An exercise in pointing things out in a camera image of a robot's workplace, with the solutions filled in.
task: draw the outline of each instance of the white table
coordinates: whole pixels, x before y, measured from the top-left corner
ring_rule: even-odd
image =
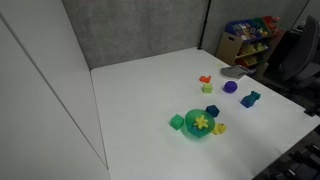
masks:
[[[249,77],[223,92],[227,65],[196,48],[92,71],[111,180],[251,179],[320,123],[303,108]],[[213,93],[199,77],[211,75]],[[241,99],[261,99],[247,109]],[[223,135],[186,137],[168,124],[191,109],[215,104]]]

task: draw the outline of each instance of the green block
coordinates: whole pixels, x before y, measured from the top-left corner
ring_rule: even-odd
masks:
[[[212,84],[203,84],[202,92],[210,94],[212,92]]]
[[[173,118],[171,118],[170,125],[175,130],[179,130],[183,126],[183,122],[184,122],[183,117],[176,114]]]

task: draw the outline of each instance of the chair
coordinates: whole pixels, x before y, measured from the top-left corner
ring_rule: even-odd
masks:
[[[288,97],[290,99],[293,95],[297,95],[306,89],[314,92],[313,99],[318,98],[317,93],[320,91],[320,63],[318,59],[315,59],[319,58],[319,56],[315,56],[315,54],[318,54],[319,34],[319,22],[308,16],[299,41],[277,69],[278,74],[280,73],[282,77],[282,82],[280,81],[278,84],[286,84],[284,89],[289,91]],[[314,116],[320,108],[320,99],[316,100],[315,103],[316,105],[307,109],[305,113]]]

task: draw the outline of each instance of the green bowl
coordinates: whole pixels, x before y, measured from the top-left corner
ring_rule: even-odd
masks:
[[[202,115],[204,116],[205,119],[208,120],[209,127],[205,128],[203,130],[199,130],[197,127],[194,126],[194,123],[195,123],[196,118],[201,117]],[[215,126],[215,122],[214,122],[213,117],[208,112],[201,110],[201,109],[193,109],[193,110],[189,111],[186,114],[185,120],[186,120],[186,126],[187,126],[188,131],[192,135],[194,135],[198,138],[209,134]]]

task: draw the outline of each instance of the red toy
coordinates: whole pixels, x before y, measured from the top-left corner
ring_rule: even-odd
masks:
[[[210,83],[211,81],[211,76],[205,77],[205,76],[201,76],[199,79],[201,82],[203,83]]]

